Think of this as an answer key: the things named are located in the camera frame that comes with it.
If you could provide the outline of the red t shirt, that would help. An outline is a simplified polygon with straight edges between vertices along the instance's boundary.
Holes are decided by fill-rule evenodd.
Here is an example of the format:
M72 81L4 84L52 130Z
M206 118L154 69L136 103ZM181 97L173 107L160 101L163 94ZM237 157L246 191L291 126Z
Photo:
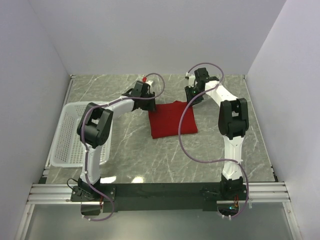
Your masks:
M186 106L187 102L174 101L172 103L157 104L155 111L149 111L148 118L152 138L177 136L180 119ZM187 109L184 115L180 132L182 135L196 134L198 132L192 106Z

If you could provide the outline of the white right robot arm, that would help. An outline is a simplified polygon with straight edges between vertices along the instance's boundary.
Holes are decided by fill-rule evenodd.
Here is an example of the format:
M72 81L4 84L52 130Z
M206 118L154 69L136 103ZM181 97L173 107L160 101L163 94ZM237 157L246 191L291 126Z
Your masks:
M205 93L219 107L218 129L224 141L224 166L221 174L219 193L230 200L243 193L244 174L241 170L242 149L246 131L249 129L248 102L230 93L216 76L209 76L205 67L191 74L185 74L188 80L185 93L187 106L200 103Z

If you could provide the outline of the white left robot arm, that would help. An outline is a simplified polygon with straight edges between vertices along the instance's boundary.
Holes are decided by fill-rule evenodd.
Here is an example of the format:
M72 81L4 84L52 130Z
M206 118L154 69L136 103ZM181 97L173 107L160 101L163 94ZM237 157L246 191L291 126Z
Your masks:
M123 95L107 103L89 102L80 119L76 133L84 148L80 177L72 187L71 202L113 202L117 186L103 183L100 157L103 146L109 144L115 118L137 109L156 110L154 82L144 77Z

